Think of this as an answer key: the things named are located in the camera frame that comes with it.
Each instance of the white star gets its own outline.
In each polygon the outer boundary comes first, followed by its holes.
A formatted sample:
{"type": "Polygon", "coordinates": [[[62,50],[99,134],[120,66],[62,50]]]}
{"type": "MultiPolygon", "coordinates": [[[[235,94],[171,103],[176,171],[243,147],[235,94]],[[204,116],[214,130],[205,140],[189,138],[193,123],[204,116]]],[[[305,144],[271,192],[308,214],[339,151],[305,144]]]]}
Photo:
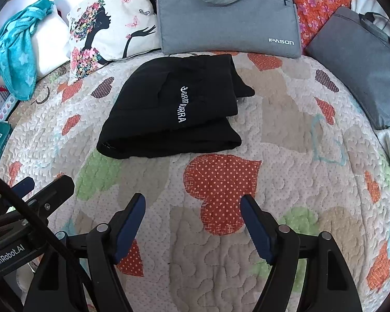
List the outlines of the white star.
{"type": "Polygon", "coordinates": [[[33,83],[33,77],[32,76],[28,76],[26,77],[26,80],[24,80],[28,86],[31,86],[32,83],[33,83]]]}
{"type": "Polygon", "coordinates": [[[28,58],[29,58],[29,55],[27,55],[26,53],[22,53],[22,55],[20,55],[20,57],[19,57],[20,64],[24,65],[25,63],[27,63],[28,58]]]}

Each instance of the pillow with woman silhouette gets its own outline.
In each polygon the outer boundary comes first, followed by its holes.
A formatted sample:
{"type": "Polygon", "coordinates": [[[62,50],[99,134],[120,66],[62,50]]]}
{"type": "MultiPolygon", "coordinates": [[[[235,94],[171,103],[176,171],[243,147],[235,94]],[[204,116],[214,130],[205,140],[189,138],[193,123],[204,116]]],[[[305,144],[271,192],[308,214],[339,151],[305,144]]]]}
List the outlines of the pillow with woman silhouette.
{"type": "Polygon", "coordinates": [[[84,0],[67,18],[69,84],[111,61],[160,48],[157,16],[149,0],[84,0]]]}

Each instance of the black cable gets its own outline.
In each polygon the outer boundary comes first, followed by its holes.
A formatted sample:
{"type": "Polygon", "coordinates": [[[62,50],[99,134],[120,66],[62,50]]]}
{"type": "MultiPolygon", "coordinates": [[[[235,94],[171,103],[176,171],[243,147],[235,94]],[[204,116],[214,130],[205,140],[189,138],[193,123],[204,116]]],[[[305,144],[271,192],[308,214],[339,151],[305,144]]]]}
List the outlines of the black cable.
{"type": "Polygon", "coordinates": [[[23,215],[29,224],[42,235],[42,237],[52,246],[57,253],[59,253],[66,261],[69,266],[71,266],[80,280],[84,284],[88,294],[94,303],[94,306],[97,308],[97,300],[94,294],[94,287],[92,285],[91,279],[88,276],[87,272],[78,262],[77,258],[65,247],[58,238],[53,234],[53,232],[41,221],[41,219],[30,210],[29,206],[21,199],[15,192],[0,178],[0,195],[3,198],[6,198],[15,209],[23,215]]]}

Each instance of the dark brown striped heart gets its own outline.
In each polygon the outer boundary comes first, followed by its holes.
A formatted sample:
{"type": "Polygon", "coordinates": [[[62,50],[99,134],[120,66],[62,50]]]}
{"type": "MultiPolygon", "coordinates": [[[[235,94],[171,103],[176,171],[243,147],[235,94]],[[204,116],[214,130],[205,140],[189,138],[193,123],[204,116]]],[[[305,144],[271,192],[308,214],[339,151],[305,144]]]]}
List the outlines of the dark brown striped heart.
{"type": "Polygon", "coordinates": [[[111,83],[114,81],[114,77],[109,77],[105,79],[97,88],[91,93],[92,97],[100,99],[107,96],[111,91],[111,83]]]}
{"type": "Polygon", "coordinates": [[[334,82],[331,81],[327,73],[322,70],[318,69],[316,71],[315,80],[335,93],[339,91],[338,87],[335,85],[334,82]]]}

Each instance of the silhouette hand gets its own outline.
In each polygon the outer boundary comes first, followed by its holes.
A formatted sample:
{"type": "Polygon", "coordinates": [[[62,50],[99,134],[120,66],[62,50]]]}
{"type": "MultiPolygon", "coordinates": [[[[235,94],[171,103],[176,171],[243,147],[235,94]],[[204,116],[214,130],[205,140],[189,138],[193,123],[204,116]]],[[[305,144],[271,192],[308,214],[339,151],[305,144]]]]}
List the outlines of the silhouette hand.
{"type": "Polygon", "coordinates": [[[147,28],[144,28],[143,30],[138,30],[138,31],[135,31],[134,33],[132,33],[130,36],[131,37],[135,37],[135,36],[148,36],[150,34],[154,34],[155,31],[153,31],[156,26],[153,26],[152,28],[150,28],[149,30],[146,30],[147,28]]]}

